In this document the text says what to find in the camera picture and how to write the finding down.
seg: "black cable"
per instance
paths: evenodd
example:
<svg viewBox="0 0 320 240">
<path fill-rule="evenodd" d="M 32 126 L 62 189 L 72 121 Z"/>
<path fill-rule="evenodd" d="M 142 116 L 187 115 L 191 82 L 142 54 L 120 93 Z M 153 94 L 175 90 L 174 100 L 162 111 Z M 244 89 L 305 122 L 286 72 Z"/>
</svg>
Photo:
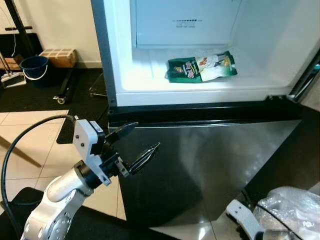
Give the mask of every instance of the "black cable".
<svg viewBox="0 0 320 240">
<path fill-rule="evenodd" d="M 10 202 L 11 205 L 17 205 L 17 206 L 32 206 L 41 203 L 42 199 L 39 199 L 37 201 L 30 201 L 30 202 Z"/>
<path fill-rule="evenodd" d="M 100 116 L 97 118 L 96 122 L 99 123 L 102 117 L 105 115 L 106 111 L 108 110 L 109 106 L 107 105 Z"/>
<path fill-rule="evenodd" d="M 1 170 L 1 195 L 2 195 L 2 201 L 3 201 L 3 206 L 4 206 L 4 211 L 6 212 L 6 214 L 8 215 L 8 218 L 10 219 L 10 222 L 14 228 L 15 234 L 17 239 L 19 240 L 21 235 L 22 235 L 22 229 L 21 226 L 18 224 L 18 222 L 15 219 L 15 216 L 10 208 L 9 205 L 9 201 L 8 201 L 8 197 L 7 197 L 7 191 L 6 191 L 6 174 L 7 174 L 7 165 L 8 165 L 8 160 L 10 157 L 10 154 L 12 152 L 12 150 L 15 148 L 16 144 L 18 143 L 18 141 L 25 135 L 27 134 L 29 131 L 31 131 L 32 129 L 36 128 L 37 126 L 44 124 L 48 121 L 54 120 L 54 119 L 69 119 L 72 122 L 75 122 L 75 118 L 71 115 L 67 115 L 67 114 L 63 114 L 63 115 L 56 115 L 56 116 L 51 116 L 51 117 L 47 117 L 33 125 L 31 125 L 30 127 L 28 127 L 26 130 L 24 130 L 22 133 L 19 134 L 19 136 L 16 137 L 16 139 L 12 142 L 12 144 L 10 145 L 10 147 L 8 148 L 8 151 L 6 152 L 6 155 L 4 157 L 3 160 L 3 165 L 2 165 L 2 170 Z"/>
<path fill-rule="evenodd" d="M 294 235 L 296 235 L 296 237 L 300 240 L 303 240 L 302 237 L 300 237 L 297 233 L 295 233 L 287 224 L 285 224 L 283 221 L 281 221 L 275 214 L 273 214 L 271 211 L 269 211 L 268 209 L 266 209 L 264 206 L 260 205 L 260 204 L 256 204 L 257 207 L 265 210 L 268 214 L 270 214 L 272 217 L 274 217 L 279 223 L 281 223 L 283 226 L 285 226 L 290 232 L 294 233 Z"/>
<path fill-rule="evenodd" d="M 251 198 L 249 197 L 249 194 L 247 192 L 247 190 L 245 188 L 243 188 L 241 190 L 242 195 L 245 198 L 245 201 L 247 203 L 248 208 L 251 210 L 251 212 L 253 211 L 252 207 L 254 206 L 253 202 L 251 201 Z"/>
</svg>

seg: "wooden stick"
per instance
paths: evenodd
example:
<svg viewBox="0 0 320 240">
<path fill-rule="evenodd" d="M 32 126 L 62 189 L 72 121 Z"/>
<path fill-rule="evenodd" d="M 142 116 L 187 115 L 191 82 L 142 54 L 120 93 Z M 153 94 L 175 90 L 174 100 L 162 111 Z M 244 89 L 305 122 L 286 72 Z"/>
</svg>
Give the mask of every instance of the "wooden stick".
<svg viewBox="0 0 320 240">
<path fill-rule="evenodd" d="M 10 147 L 11 143 L 5 140 L 3 137 L 0 136 L 0 146 L 3 146 L 4 148 L 8 149 Z M 30 156 L 25 154 L 23 151 L 21 151 L 19 148 L 15 147 L 12 152 L 14 154 L 17 154 L 19 157 L 23 158 L 27 162 L 31 163 L 32 165 L 36 166 L 37 168 L 41 167 L 41 164 L 39 164 L 37 161 L 33 160 Z"/>
</svg>

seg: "black pole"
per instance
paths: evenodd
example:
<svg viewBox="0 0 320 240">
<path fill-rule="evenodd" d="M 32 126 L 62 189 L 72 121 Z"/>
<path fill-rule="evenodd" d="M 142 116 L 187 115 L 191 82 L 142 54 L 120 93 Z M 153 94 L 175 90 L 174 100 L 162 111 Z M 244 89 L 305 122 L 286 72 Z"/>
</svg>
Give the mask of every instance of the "black pole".
<svg viewBox="0 0 320 240">
<path fill-rule="evenodd" d="M 32 26 L 25 26 L 24 29 L 25 29 L 25 30 L 27 30 L 27 29 L 32 29 Z M 6 27 L 4 30 L 6 30 L 6 31 L 13 31 L 13 30 L 19 30 L 19 29 L 16 28 L 16 27 Z"/>
<path fill-rule="evenodd" d="M 34 56 L 35 55 L 34 48 L 32 47 L 32 44 L 31 44 L 30 39 L 27 35 L 26 29 L 24 28 L 24 24 L 21 21 L 21 18 L 19 16 L 18 11 L 17 11 L 14 0 L 4 0 L 4 1 L 6 4 L 6 7 L 8 8 L 8 10 L 10 12 L 10 15 L 12 17 L 14 24 L 15 24 L 15 27 L 19 31 L 21 41 L 25 47 L 25 50 L 28 54 L 28 57 Z"/>
</svg>

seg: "snack bag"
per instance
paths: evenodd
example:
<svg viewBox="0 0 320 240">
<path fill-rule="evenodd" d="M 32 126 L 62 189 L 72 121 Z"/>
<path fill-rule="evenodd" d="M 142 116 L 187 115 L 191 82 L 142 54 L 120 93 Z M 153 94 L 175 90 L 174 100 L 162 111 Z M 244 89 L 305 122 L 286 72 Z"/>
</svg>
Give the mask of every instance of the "snack bag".
<svg viewBox="0 0 320 240">
<path fill-rule="evenodd" d="M 202 83 L 238 74 L 229 51 L 206 57 L 176 58 L 168 63 L 167 76 L 171 83 Z"/>
</svg>

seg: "cardboard box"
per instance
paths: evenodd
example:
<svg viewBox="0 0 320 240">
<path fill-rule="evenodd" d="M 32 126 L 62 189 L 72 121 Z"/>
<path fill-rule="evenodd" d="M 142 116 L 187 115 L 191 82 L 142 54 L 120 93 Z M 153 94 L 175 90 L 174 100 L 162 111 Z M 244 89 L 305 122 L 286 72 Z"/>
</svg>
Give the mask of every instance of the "cardboard box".
<svg viewBox="0 0 320 240">
<path fill-rule="evenodd" d="M 78 60 L 75 49 L 45 49 L 39 56 L 49 58 L 56 68 L 73 68 Z"/>
</svg>

